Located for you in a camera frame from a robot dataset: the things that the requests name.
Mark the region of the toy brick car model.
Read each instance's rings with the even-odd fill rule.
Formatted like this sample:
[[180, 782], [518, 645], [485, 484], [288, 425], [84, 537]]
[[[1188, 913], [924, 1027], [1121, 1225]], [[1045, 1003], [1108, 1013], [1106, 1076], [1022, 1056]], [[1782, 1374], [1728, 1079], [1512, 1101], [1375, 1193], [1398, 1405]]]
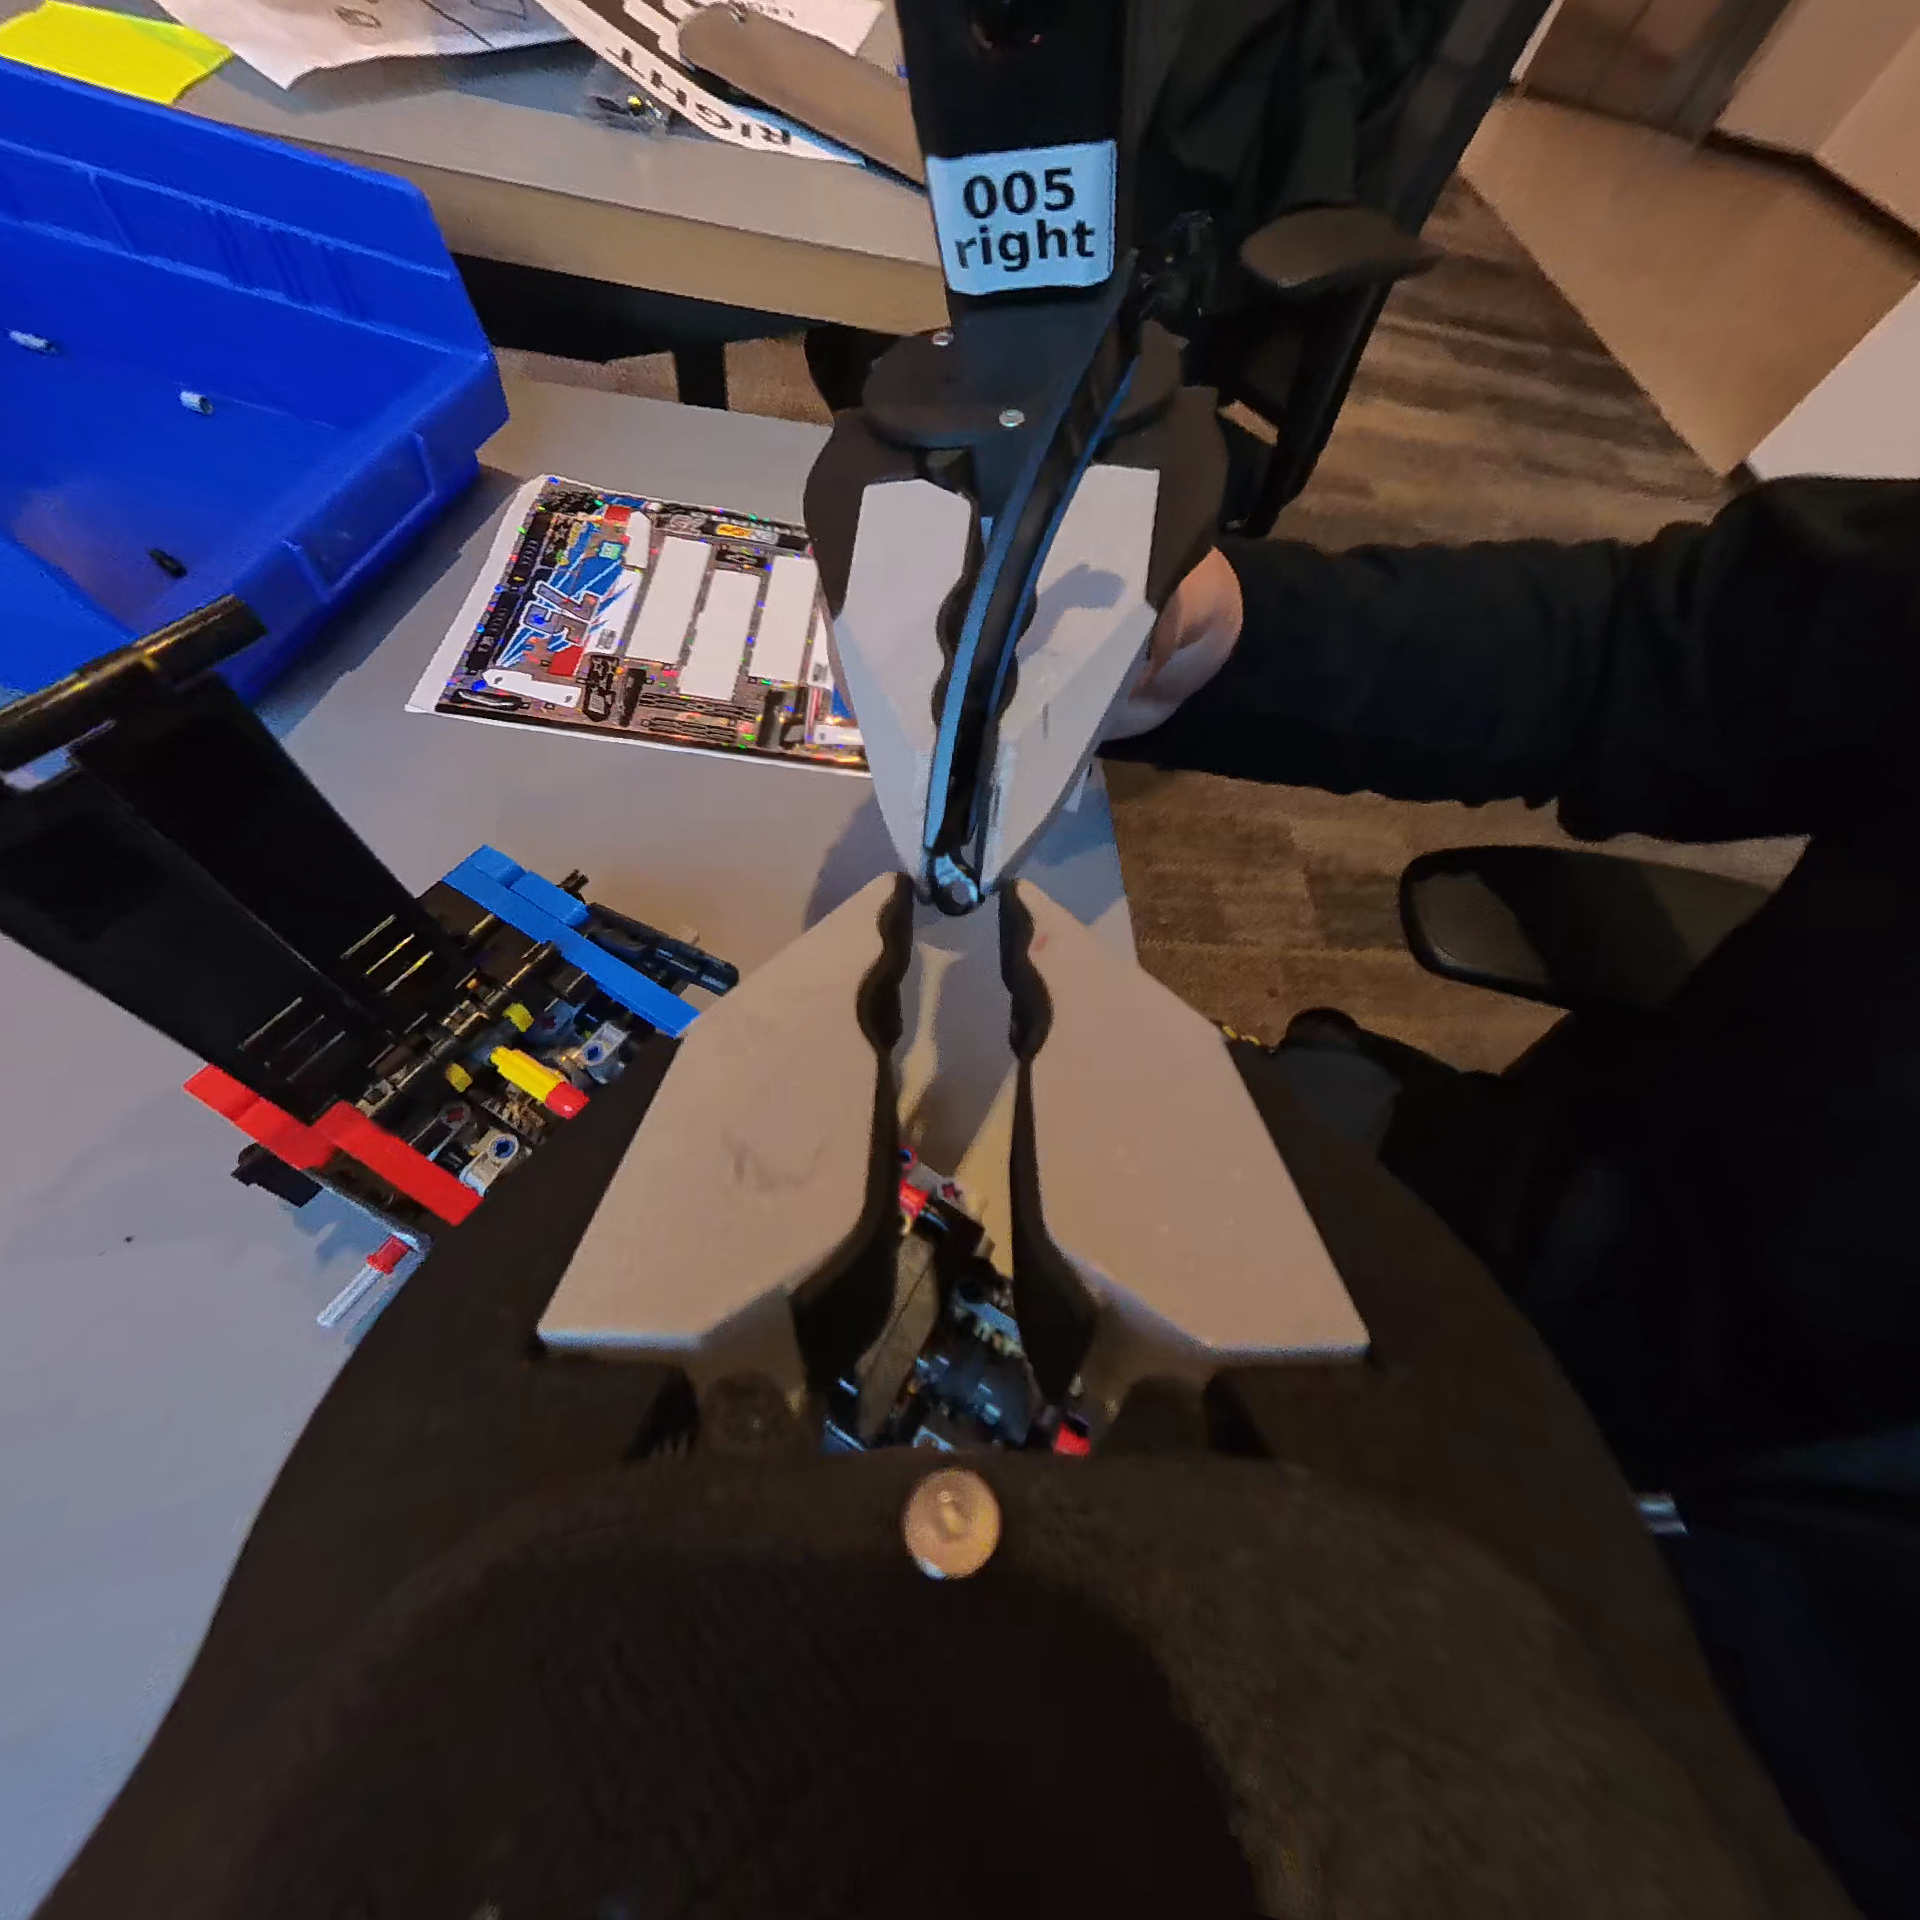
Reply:
[[[402, 1249], [461, 1227], [505, 1167], [581, 1117], [591, 1089], [669, 1067], [738, 974], [705, 949], [480, 847], [417, 895], [461, 949], [455, 996], [300, 1119], [215, 1065], [185, 1089], [248, 1137], [236, 1176], [300, 1206], [333, 1193]], [[896, 1289], [882, 1332], [822, 1391], [822, 1446], [1049, 1449], [1082, 1456], [1093, 1420], [1049, 1400], [1024, 1356], [1010, 1280], [952, 1190], [901, 1136]]]

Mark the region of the white printed paper tag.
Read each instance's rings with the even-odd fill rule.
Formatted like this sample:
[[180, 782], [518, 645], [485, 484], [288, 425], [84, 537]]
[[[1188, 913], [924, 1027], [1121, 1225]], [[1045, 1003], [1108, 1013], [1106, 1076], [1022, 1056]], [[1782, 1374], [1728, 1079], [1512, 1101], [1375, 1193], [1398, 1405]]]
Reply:
[[[862, 165], [850, 149], [734, 85], [709, 78], [684, 57], [680, 22], [701, 12], [701, 3], [538, 3], [536, 6], [616, 73], [615, 96], [621, 102], [639, 101], [674, 126], [740, 151]], [[840, 57], [862, 57], [884, 4], [743, 3], [728, 8], [797, 29]]]

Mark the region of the person's right hand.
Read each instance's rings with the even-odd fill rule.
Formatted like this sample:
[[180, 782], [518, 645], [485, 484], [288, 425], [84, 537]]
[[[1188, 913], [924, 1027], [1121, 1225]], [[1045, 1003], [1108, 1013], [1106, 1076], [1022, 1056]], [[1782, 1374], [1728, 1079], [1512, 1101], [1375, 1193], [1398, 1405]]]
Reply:
[[1162, 726], [1231, 659], [1244, 591], [1231, 557], [1214, 547], [1172, 590], [1129, 689], [1116, 702], [1101, 745]]

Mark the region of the brown cardboard box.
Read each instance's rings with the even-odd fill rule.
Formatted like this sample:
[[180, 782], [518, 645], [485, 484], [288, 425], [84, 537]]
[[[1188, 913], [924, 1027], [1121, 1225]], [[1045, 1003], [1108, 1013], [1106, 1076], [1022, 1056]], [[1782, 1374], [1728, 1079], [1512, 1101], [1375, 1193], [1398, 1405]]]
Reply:
[[1916, 287], [1916, 241], [1804, 163], [1503, 96], [1464, 184], [1717, 473]]

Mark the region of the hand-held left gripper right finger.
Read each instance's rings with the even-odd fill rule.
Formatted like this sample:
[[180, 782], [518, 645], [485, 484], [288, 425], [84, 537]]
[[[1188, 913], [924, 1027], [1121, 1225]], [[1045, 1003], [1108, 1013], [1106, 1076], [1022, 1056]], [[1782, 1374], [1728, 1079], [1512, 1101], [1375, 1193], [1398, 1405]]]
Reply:
[[998, 895], [1025, 1361], [1108, 1424], [1145, 1381], [1365, 1360], [1372, 1337], [1230, 1044], [1029, 880]]

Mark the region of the grey back table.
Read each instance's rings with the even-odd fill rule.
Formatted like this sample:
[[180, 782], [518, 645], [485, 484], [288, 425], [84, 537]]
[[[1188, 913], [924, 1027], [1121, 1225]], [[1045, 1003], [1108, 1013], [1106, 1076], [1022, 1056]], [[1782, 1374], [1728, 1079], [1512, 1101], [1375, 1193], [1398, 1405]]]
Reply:
[[239, 57], [186, 109], [422, 189], [448, 248], [642, 293], [889, 334], [944, 320], [924, 195], [866, 166], [615, 118], [576, 39], [376, 60], [277, 86]]

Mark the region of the grey board with blue mark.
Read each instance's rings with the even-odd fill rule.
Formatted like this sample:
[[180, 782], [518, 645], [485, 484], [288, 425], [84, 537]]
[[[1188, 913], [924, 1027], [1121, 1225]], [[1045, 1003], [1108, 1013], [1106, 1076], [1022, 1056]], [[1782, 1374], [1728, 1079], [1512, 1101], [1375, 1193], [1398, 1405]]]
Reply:
[[721, 3], [677, 27], [678, 55], [904, 182], [924, 184], [890, 3]]

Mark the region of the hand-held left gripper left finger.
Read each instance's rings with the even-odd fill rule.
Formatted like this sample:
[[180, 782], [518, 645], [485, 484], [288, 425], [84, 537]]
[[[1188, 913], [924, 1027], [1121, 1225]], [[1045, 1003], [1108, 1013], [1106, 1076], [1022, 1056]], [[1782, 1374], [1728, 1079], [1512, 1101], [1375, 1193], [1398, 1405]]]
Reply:
[[696, 1015], [544, 1309], [549, 1350], [696, 1387], [853, 1371], [896, 1289], [913, 913], [878, 877]]

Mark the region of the person's right forearm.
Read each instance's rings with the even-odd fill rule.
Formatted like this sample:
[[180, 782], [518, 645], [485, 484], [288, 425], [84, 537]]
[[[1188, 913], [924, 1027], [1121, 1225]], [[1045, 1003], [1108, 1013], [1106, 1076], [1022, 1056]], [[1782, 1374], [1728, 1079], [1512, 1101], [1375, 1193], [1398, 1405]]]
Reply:
[[1584, 840], [1916, 825], [1918, 484], [1784, 477], [1645, 542], [1225, 542], [1239, 628], [1116, 761], [1549, 807]]

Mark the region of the white box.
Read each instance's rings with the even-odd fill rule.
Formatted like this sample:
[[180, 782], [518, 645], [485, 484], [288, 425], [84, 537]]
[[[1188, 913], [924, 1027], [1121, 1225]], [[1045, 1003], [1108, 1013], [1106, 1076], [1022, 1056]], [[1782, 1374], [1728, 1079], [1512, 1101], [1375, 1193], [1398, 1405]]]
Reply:
[[1743, 467], [1762, 483], [1918, 477], [1918, 287], [1767, 431]]

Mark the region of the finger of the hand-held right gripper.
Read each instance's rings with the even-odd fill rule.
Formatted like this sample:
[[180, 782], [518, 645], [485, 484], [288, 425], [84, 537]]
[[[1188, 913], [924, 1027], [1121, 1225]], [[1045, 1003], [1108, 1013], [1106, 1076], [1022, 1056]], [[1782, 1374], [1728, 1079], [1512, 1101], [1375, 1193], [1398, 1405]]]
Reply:
[[961, 724], [975, 638], [975, 510], [927, 479], [869, 484], [857, 505], [833, 664], [863, 737], [898, 871], [918, 893], [980, 893]]
[[1077, 796], [1153, 609], [1145, 568], [1156, 531], [1153, 468], [1094, 463], [1064, 508], [1008, 639], [983, 639], [984, 719], [968, 761], [956, 855], [960, 888], [998, 888]]

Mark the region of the yellow paper note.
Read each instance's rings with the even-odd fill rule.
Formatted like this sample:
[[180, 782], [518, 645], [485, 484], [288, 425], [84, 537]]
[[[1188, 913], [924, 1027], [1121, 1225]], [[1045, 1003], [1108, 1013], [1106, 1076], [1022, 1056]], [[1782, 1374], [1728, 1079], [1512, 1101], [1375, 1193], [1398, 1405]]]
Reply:
[[145, 104], [178, 104], [233, 51], [170, 19], [39, 3], [1, 20], [1, 60]]

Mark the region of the black office chair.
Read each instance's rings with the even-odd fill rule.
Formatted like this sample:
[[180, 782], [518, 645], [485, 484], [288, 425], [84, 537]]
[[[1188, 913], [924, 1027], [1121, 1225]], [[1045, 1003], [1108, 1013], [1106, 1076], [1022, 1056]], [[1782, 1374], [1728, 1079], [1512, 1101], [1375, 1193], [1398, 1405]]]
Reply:
[[1169, 331], [1210, 388], [1221, 524], [1269, 535], [1305, 488], [1432, 208], [1544, 15], [1537, 3], [1130, 4], [1125, 127], [1142, 254], [1202, 208], [1215, 263]]

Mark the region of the holographic sticker sheet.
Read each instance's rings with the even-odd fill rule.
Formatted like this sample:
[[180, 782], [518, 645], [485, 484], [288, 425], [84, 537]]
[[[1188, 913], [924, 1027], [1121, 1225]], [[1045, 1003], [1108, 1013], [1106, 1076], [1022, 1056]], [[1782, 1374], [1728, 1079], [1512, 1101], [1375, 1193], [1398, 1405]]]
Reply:
[[511, 496], [404, 709], [590, 745], [869, 772], [794, 520], [558, 473]]

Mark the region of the white paper sheet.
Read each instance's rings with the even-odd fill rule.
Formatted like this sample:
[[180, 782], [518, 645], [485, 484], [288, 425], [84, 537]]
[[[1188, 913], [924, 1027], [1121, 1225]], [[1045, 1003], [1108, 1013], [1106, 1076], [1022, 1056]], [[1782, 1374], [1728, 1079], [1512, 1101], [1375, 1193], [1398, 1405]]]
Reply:
[[161, 3], [178, 24], [260, 78], [300, 79], [376, 60], [480, 57], [569, 43], [533, 3]]

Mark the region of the red striped black curved panel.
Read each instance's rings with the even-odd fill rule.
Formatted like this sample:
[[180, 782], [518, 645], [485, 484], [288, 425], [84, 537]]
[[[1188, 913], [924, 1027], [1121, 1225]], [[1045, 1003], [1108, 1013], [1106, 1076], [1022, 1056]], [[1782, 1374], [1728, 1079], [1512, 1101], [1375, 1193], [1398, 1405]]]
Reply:
[[932, 709], [918, 891], [951, 919], [975, 912], [984, 877], [998, 719], [1012, 694], [1017, 645], [1039, 597], [1039, 572], [1074, 491], [1112, 437], [1142, 357], [1150, 299], [1125, 275], [1089, 303], [1032, 309], [1039, 397], [998, 429], [1012, 440], [980, 484], [975, 532], [957, 583], [960, 609]]

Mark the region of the blue plastic bin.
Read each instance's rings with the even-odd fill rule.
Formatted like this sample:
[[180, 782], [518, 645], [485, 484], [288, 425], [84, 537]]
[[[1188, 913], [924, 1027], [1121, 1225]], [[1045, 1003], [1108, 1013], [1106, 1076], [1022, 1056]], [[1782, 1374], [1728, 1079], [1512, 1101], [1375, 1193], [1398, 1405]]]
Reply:
[[469, 488], [505, 420], [414, 182], [4, 62], [7, 699], [225, 593], [262, 623], [225, 664], [257, 694]]

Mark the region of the grey desk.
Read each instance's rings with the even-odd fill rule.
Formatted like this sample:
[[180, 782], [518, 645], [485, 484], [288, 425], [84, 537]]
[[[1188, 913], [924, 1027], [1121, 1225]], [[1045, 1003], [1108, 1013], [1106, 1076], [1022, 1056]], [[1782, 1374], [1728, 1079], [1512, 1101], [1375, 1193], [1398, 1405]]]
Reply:
[[[266, 726], [408, 884], [492, 845], [754, 972], [893, 847], [862, 777], [412, 712], [518, 487], [559, 473], [793, 520], [824, 425], [502, 375], [476, 487], [279, 684]], [[128, 1779], [271, 1481], [370, 1319], [376, 1237], [233, 1182], [197, 1057], [4, 943], [1, 1902]]]

